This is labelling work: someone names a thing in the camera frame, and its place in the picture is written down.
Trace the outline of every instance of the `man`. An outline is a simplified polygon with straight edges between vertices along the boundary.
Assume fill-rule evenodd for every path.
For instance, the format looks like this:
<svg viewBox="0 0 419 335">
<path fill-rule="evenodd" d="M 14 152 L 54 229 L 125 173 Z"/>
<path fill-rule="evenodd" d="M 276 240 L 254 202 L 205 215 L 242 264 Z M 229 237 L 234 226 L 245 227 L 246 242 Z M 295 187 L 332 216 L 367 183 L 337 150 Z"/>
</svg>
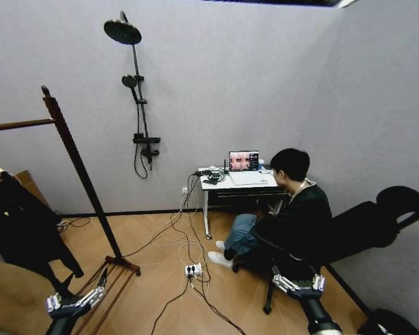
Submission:
<svg viewBox="0 0 419 335">
<path fill-rule="evenodd" d="M 255 214 L 236 217 L 225 241 L 216 246 L 223 251 L 208 252 L 208 258 L 225 267 L 232 267 L 233 258 L 257 248 L 259 240 L 251 233 L 258 221 L 259 227 L 276 242 L 285 246 L 295 258 L 303 258 L 315 246 L 320 225 L 332 218 L 328 197 L 316 182 L 306 178 L 310 159 L 305 151 L 284 149 L 276 154 L 270 166 L 277 185 L 285 188 L 289 196 L 281 200 L 269 214 L 257 220 Z"/>
</svg>

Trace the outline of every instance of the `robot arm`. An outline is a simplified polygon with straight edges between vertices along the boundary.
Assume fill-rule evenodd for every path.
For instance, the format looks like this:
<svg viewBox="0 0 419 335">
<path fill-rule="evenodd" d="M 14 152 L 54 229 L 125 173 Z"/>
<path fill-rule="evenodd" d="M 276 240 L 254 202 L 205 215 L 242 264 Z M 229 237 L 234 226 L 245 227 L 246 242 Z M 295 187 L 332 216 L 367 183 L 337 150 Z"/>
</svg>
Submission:
<svg viewBox="0 0 419 335">
<path fill-rule="evenodd" d="M 341 329 L 320 303 L 325 287 L 325 277 L 319 274 L 311 281 L 294 283 L 279 273 L 277 266 L 273 266 L 273 283 L 289 297 L 299 301 L 306 314 L 311 335 L 341 335 Z"/>
<path fill-rule="evenodd" d="M 83 297 L 62 299 L 59 293 L 49 296 L 45 300 L 45 306 L 53 322 L 46 335 L 71 334 L 76 321 L 102 300 L 106 282 L 107 269 L 101 275 L 98 285 Z"/>
</svg>

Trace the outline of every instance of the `black hair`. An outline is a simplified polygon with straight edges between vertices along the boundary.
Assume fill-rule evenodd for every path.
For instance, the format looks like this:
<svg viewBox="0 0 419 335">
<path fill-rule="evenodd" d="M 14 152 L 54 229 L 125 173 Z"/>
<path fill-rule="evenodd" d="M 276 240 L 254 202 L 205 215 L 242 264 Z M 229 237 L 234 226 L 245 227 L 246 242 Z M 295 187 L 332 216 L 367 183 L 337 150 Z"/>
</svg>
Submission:
<svg viewBox="0 0 419 335">
<path fill-rule="evenodd" d="M 304 181 L 309 165 L 309 154 L 294 148 L 281 150 L 270 161 L 270 167 L 273 170 L 284 171 L 290 179 L 295 181 Z"/>
</svg>

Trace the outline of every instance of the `gray wall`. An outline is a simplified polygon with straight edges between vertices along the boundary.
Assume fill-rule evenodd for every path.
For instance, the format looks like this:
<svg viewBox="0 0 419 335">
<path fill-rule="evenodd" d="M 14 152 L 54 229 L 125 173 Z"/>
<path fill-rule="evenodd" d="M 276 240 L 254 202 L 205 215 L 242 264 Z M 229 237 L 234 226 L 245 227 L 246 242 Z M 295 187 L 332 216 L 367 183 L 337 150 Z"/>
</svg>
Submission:
<svg viewBox="0 0 419 335">
<path fill-rule="evenodd" d="M 419 1 L 362 0 L 344 11 L 298 146 L 334 214 L 388 186 L 419 191 Z M 334 268 L 371 308 L 419 327 L 419 222 Z"/>
<path fill-rule="evenodd" d="M 130 47 L 103 31 L 124 9 L 137 46 L 149 134 L 148 180 L 133 171 L 135 108 L 121 76 Z M 0 1 L 0 122 L 65 114 L 106 211 L 174 209 L 187 176 L 229 150 L 270 159 L 292 147 L 332 48 L 340 10 L 205 1 Z M 53 209 L 92 211 L 53 126 L 0 133 L 0 164 L 28 169 Z"/>
</svg>

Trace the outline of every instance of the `white sneaker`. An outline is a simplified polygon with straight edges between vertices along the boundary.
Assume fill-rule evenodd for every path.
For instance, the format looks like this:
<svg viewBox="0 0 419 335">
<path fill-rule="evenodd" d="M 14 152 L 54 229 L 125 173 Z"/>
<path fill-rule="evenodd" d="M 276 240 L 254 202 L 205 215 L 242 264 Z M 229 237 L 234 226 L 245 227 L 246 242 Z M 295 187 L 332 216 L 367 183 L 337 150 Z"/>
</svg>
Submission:
<svg viewBox="0 0 419 335">
<path fill-rule="evenodd" d="M 232 267 L 233 261 L 227 260 L 223 253 L 217 253 L 216 251 L 208 251 L 208 258 L 219 265 L 223 265 L 224 267 Z"/>
<path fill-rule="evenodd" d="M 222 251 L 225 250 L 225 241 L 216 241 L 216 247 L 221 249 Z"/>
</svg>

